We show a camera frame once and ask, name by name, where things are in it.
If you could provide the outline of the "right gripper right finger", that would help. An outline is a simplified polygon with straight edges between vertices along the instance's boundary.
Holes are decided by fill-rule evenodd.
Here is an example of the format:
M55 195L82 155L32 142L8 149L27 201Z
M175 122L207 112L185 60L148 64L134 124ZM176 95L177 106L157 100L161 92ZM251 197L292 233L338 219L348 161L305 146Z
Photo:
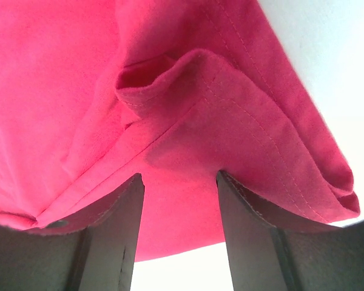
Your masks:
M322 224L216 179L235 290L364 290L364 221Z

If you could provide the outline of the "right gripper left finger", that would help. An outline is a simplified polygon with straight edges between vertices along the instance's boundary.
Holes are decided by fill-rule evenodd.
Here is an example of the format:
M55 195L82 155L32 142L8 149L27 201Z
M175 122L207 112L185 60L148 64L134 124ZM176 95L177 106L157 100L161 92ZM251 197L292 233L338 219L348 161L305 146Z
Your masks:
M129 290L143 200L135 174L43 229L0 226L0 290Z

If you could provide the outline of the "pink t shirt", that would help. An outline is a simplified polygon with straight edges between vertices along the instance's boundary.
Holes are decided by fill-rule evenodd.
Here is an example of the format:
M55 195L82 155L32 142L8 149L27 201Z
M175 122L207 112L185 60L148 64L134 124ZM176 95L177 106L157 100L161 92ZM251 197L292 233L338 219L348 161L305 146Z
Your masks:
M0 225L44 228L135 173L136 260L224 240L215 176L313 221L354 178L257 1L0 1Z

